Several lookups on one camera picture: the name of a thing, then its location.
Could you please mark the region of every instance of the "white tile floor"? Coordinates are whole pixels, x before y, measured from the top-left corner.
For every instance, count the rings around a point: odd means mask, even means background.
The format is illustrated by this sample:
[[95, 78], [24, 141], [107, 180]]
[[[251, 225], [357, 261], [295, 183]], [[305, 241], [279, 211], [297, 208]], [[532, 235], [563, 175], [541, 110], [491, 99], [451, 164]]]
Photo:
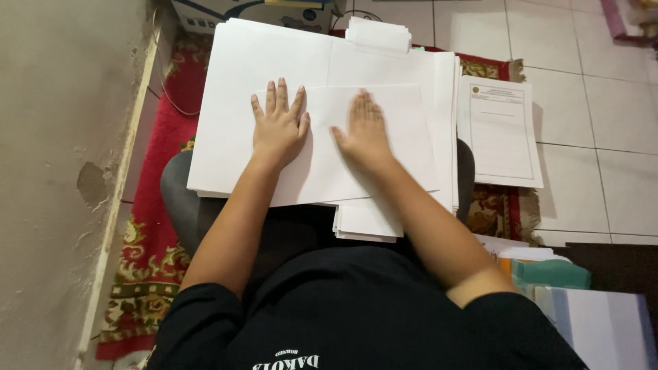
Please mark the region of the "white tile floor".
[[523, 58], [545, 179], [538, 235], [555, 246], [658, 244], [658, 63], [612, 42], [600, 0], [352, 0], [347, 10], [405, 25], [415, 43]]

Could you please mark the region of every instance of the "cable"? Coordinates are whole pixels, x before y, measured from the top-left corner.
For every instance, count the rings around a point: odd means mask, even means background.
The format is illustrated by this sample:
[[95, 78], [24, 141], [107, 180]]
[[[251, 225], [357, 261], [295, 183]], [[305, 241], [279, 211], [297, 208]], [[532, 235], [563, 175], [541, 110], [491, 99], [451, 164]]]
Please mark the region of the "cable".
[[379, 21], [379, 22], [383, 22], [383, 20], [382, 20], [380, 17], [378, 17], [376, 14], [374, 14], [374, 13], [370, 13], [370, 12], [366, 12], [366, 11], [352, 10], [352, 11], [346, 11], [346, 12], [343, 13], [343, 16], [338, 17], [338, 18], [334, 21], [334, 24], [331, 26], [331, 30], [332, 30], [332, 31], [334, 30], [334, 27], [336, 27], [336, 23], [338, 23], [338, 21], [339, 21], [341, 18], [343, 18], [343, 17], [345, 16], [345, 14], [347, 14], [347, 13], [356, 13], [356, 12], [366, 14], [366, 16], [363, 17], [363, 18], [365, 18], [365, 19], [370, 19], [370, 20], [372, 20], [371, 18], [369, 18], [369, 16], [373, 16], [373, 17], [376, 18], [375, 20], [377, 20], [377, 21]]
[[164, 96], [166, 96], [166, 98], [169, 100], [169, 103], [171, 103], [171, 105], [173, 105], [174, 108], [176, 108], [177, 111], [183, 113], [184, 115], [186, 115], [186, 116], [198, 115], [201, 112], [201, 110], [198, 110], [197, 112], [194, 112], [194, 113], [185, 112], [184, 110], [179, 108], [174, 103], [174, 101], [169, 96], [169, 93], [166, 92], [166, 89], [165, 89], [165, 76], [163, 75], [163, 67], [165, 65], [163, 64], [162, 57], [160, 56], [160, 49], [158, 48], [158, 39], [155, 37], [155, 15], [157, 13], [158, 13], [158, 8], [156, 8], [153, 11], [153, 19], [151, 20], [151, 33], [153, 34], [153, 42], [155, 42], [155, 53], [158, 55], [158, 60], [160, 61], [160, 68], [158, 68], [158, 76], [160, 77], [160, 85], [163, 87]]

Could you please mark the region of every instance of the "person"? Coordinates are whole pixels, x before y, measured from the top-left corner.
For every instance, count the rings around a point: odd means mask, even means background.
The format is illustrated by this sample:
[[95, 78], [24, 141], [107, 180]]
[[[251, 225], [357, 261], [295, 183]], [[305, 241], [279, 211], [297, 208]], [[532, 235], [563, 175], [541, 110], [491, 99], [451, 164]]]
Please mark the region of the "person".
[[395, 159], [365, 90], [341, 154], [397, 211], [420, 261], [392, 248], [322, 248], [245, 288], [284, 167], [304, 146], [304, 87], [283, 78], [251, 97], [253, 154], [194, 251], [146, 369], [585, 369], [549, 320], [517, 294], [481, 243]]

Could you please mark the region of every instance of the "wall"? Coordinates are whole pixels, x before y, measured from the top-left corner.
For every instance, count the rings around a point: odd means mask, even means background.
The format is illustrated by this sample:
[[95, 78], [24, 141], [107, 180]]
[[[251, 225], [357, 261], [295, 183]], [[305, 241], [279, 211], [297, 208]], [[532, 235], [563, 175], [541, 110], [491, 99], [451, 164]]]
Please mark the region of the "wall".
[[0, 369], [78, 357], [152, 9], [0, 2]]

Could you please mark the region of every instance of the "patterned rug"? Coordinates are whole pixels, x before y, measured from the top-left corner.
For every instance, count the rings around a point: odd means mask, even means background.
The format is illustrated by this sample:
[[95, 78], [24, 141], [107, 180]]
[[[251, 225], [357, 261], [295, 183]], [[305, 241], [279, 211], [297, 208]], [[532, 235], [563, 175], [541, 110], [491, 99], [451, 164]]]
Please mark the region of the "patterned rug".
[[[174, 46], [165, 86], [184, 111], [195, 112], [201, 106], [211, 42], [209, 36], [184, 36]], [[426, 50], [442, 51], [435, 47]], [[523, 80], [521, 61], [459, 56], [464, 74]], [[160, 176], [169, 159], [193, 148], [197, 121], [198, 115], [183, 115], [168, 99], [160, 100], [105, 312], [97, 359], [150, 350], [159, 323], [178, 292], [190, 258], [178, 244], [166, 215]], [[531, 190], [476, 185], [468, 227], [477, 234], [529, 240], [539, 219], [538, 211], [538, 200]]]

